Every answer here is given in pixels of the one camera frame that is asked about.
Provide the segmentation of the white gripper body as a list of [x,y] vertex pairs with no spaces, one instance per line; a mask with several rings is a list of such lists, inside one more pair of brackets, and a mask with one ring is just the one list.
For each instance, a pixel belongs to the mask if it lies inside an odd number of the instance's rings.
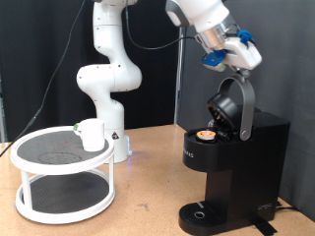
[[262,56],[256,46],[250,41],[247,44],[242,43],[239,37],[229,38],[224,44],[224,49],[226,50],[224,63],[228,66],[253,70],[262,62]]

